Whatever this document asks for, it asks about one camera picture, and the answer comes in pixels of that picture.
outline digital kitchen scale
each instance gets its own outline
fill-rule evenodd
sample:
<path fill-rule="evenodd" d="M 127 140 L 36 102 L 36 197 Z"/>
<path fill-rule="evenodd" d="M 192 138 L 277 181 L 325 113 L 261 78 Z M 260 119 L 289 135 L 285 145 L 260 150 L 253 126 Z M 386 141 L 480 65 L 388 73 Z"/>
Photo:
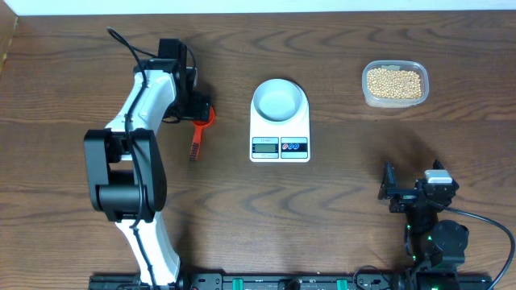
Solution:
<path fill-rule="evenodd" d="M 252 162 L 308 162 L 310 114 L 305 92 L 291 81 L 273 79 L 251 101 L 249 159 Z"/>

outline wooden table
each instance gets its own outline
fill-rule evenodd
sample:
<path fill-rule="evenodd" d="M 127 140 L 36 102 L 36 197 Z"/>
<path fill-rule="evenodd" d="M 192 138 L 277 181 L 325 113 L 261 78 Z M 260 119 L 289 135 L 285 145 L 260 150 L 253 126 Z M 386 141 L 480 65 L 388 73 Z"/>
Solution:
<path fill-rule="evenodd" d="M 354 272 L 411 265 L 401 214 L 377 200 L 382 164 L 406 186 L 439 157 L 460 184 L 453 205 L 516 231 L 516 12 L 22 17 L 0 76 L 0 288 L 84 289 L 94 272 L 138 271 L 125 238 L 94 212 L 82 139 L 132 87 L 128 50 L 180 37 L 217 120 L 189 162 L 192 124 L 158 135 L 169 183 L 164 218 L 184 263 L 228 272 Z M 415 60 L 421 106 L 375 109 L 360 83 L 372 60 Z M 254 89 L 295 80 L 310 100 L 308 164 L 248 158 Z M 499 229 L 470 229 L 461 271 L 495 276 Z M 511 269 L 498 289 L 516 287 Z"/>

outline black cable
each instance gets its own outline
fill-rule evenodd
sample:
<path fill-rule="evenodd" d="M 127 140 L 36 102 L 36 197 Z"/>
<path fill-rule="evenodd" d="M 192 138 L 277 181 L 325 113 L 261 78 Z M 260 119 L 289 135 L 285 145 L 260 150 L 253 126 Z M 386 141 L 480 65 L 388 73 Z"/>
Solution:
<path fill-rule="evenodd" d="M 466 217 L 470 217 L 470 218 L 476 218 L 476 219 L 479 219 L 483 222 L 487 222 L 489 223 L 490 225 L 493 225 L 493 226 L 497 226 L 500 230 L 503 230 L 508 236 L 509 236 L 509 240 L 510 240 L 510 252 L 509 252 L 509 257 L 507 258 L 506 260 L 506 263 L 505 265 L 503 266 L 503 268 L 501 269 L 500 273 L 497 275 L 497 277 L 494 279 L 494 281 L 491 283 L 491 285 L 489 286 L 489 288 L 487 288 L 487 290 L 493 290 L 494 289 L 494 285 L 496 285 L 500 279 L 504 276 L 504 274 L 507 272 L 507 270 L 509 270 L 509 266 L 510 264 L 512 263 L 513 261 L 513 257 L 514 257 L 514 248 L 516 247 L 514 245 L 514 236 L 513 234 L 510 232 L 509 229 L 507 229 L 505 226 L 503 226 L 502 224 L 498 223 L 498 222 L 495 222 L 494 220 L 490 219 L 490 218 L 486 218 L 486 217 L 482 217 L 481 215 L 478 215 L 478 214 L 474 214 L 474 213 L 469 213 L 467 211 L 463 211 L 463 210 L 460 210 L 460 209 L 453 209 L 453 208 L 450 208 L 450 207 L 447 207 L 447 206 L 444 206 L 444 205 L 440 205 L 436 202 L 433 202 L 431 200 L 427 200 L 427 203 L 429 205 L 432 205 L 434 206 L 435 208 L 438 208 L 438 209 L 444 209 L 444 210 L 447 210 L 451 213 L 457 213 L 457 214 L 462 214 Z"/>
<path fill-rule="evenodd" d="M 188 46 L 186 47 L 186 49 L 188 49 L 188 52 L 189 52 L 190 56 L 192 56 L 193 70 L 195 71 L 195 69 L 197 68 L 197 61 L 195 60 L 194 53 L 192 52 L 192 50 Z"/>
<path fill-rule="evenodd" d="M 118 34 L 112 27 L 108 27 L 107 28 L 107 32 L 109 32 L 109 34 L 114 38 L 116 39 L 118 42 L 120 42 L 121 44 L 127 46 L 128 48 L 131 47 L 134 51 L 137 51 L 137 52 L 140 52 L 140 53 L 143 53 L 144 55 L 146 56 L 150 56 L 150 57 L 158 57 L 157 55 L 155 54 L 152 54 L 150 52 L 146 52 L 146 51 L 143 51 L 139 48 L 135 48 L 134 46 L 130 45 L 120 34 Z"/>
<path fill-rule="evenodd" d="M 144 211 L 145 187 L 144 187 L 144 182 L 143 182 L 143 179 L 142 179 L 142 172 L 141 172 L 141 169 L 140 169 L 139 163 L 138 163 L 138 158 L 136 157 L 135 148 L 133 146 L 134 140 L 131 137 L 131 123 L 132 123 L 132 119 L 131 118 L 132 118 L 132 112 L 135 110 L 135 107 L 136 107 L 136 104 L 138 104 L 139 98 L 142 96 L 142 94 L 144 93 L 144 90 L 147 88 L 148 79 L 147 79 L 147 74 L 145 73 L 144 67 L 143 67 L 141 61 L 139 60 L 138 55 L 136 54 L 135 48 L 133 48 L 113 28 L 108 27 L 107 28 L 107 32 L 114 39 L 118 40 L 121 44 L 123 44 L 124 46 L 129 48 L 129 51 L 135 57 L 136 63 L 138 64 L 138 68 L 141 71 L 142 77 L 144 79 L 142 81 L 142 87 L 139 89 L 138 94 L 136 94 L 135 99 L 131 103 L 131 106 L 129 107 L 129 110 L 127 111 L 127 113 L 125 115 L 125 124 L 124 124 L 126 141 L 127 141 L 127 147 L 129 149 L 129 152 L 131 153 L 132 163 L 133 163 L 133 166 L 134 166 L 134 169 L 135 169 L 136 180 L 137 180 L 137 183 L 138 183 L 138 191 L 139 191 L 139 208 L 138 208 L 138 213 L 136 214 L 135 222 L 132 224 L 132 226 L 130 226 L 130 228 L 133 229 L 133 234 L 135 235 L 136 241 L 138 242 L 138 248 L 141 251 L 142 256 L 144 257 L 145 263 L 147 264 L 147 269 L 148 269 L 149 274 L 151 276 L 152 288 L 157 289 L 156 279 L 154 277 L 154 273 L 152 272 L 152 265 L 151 265 L 151 262 L 149 261 L 149 259 L 147 257 L 147 253 L 145 252 L 145 249 L 144 249 L 144 246 L 143 246 L 143 244 L 141 242 L 141 238 L 139 236 L 138 228 L 137 228 L 139 222 L 142 219 L 142 216 L 141 216 L 142 212 Z"/>
<path fill-rule="evenodd" d="M 133 229 L 132 232 L 133 232 L 133 234 L 136 237 L 136 241 L 138 243 L 139 251 L 142 252 L 142 256 L 144 257 L 145 263 L 147 264 L 148 273 L 151 275 L 152 288 L 153 289 L 157 289 L 156 278 L 154 277 L 154 272 L 152 271 L 151 261 L 148 259 L 147 253 L 145 252 L 144 245 L 142 243 L 142 239 L 141 239 L 141 237 L 138 234 L 138 229 Z"/>
<path fill-rule="evenodd" d="M 370 268 L 372 268 L 372 269 L 376 270 L 376 271 L 380 274 L 381 278 L 383 278 L 383 280 L 384 280 L 385 282 L 387 282 L 387 284 L 389 285 L 387 288 L 383 288 L 383 289 L 381 289 L 381 290 L 387 290 L 387 289 L 390 289 L 390 279 L 387 279 L 387 277 L 385 277 L 384 273 L 382 273 L 382 272 L 380 271 L 380 269 L 378 269 L 377 267 L 374 267 L 374 266 L 372 266 L 372 265 L 365 265 L 365 266 L 362 266 L 362 267 L 358 268 L 358 270 L 356 270 L 355 274 L 353 274 L 353 278 L 352 278 L 352 279 L 353 279 L 353 283 L 355 284 L 355 286 L 356 286 L 358 289 L 360 289 L 360 290 L 365 290 L 365 289 L 364 289 L 364 288 L 362 288 L 360 285 L 358 285 L 358 283 L 356 282 L 356 274 L 358 274 L 360 271 L 364 270 L 364 269 L 365 269 L 365 268 L 367 268 L 367 267 L 370 267 Z"/>

